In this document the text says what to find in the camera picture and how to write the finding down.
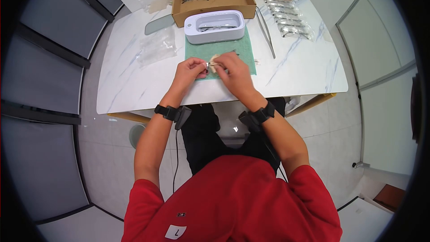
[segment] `red t-shirt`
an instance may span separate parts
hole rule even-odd
[[[137,180],[122,241],[339,241],[331,196],[309,165],[289,183],[261,159],[221,156],[166,202],[158,187]]]

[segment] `table leg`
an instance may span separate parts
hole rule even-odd
[[[311,107],[314,107],[318,104],[321,104],[322,102],[327,101],[328,99],[331,99],[332,97],[335,97],[335,96],[336,96],[336,93],[334,93],[334,94],[318,94],[317,96],[315,96],[311,100],[307,101],[303,105],[297,107],[295,110],[286,114],[285,117],[287,118],[287,117],[299,114],[299,113],[301,113],[305,110],[308,110]]]
[[[112,117],[126,119],[129,121],[138,121],[141,123],[148,123],[149,121],[151,121],[151,118],[148,118],[142,115],[137,115],[131,112],[108,113],[108,115]]]

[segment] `black pants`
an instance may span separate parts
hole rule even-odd
[[[284,98],[274,97],[267,100],[275,106],[282,116],[285,116]],[[219,130],[219,121],[211,104],[189,105],[187,107],[192,112],[181,130],[187,151],[187,160],[193,175],[221,155],[246,155],[259,158],[269,162],[275,173],[277,172],[280,159],[263,131],[260,133],[251,132],[239,149],[229,148],[216,133]]]

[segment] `cable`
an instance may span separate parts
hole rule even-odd
[[[173,192],[175,192],[175,178],[176,178],[176,173],[178,172],[178,166],[179,166],[179,153],[178,153],[178,131],[176,130],[176,171],[175,171],[175,175],[173,176]]]
[[[282,173],[281,167],[278,167],[279,171],[281,171],[282,176],[284,177],[285,182],[287,182],[287,179],[284,176],[284,173]]]

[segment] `plastic bag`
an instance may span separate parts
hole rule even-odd
[[[138,61],[141,67],[176,56],[175,30],[169,26],[141,39],[140,48]]]
[[[264,0],[283,38],[294,37],[314,41],[314,31],[292,0]]]

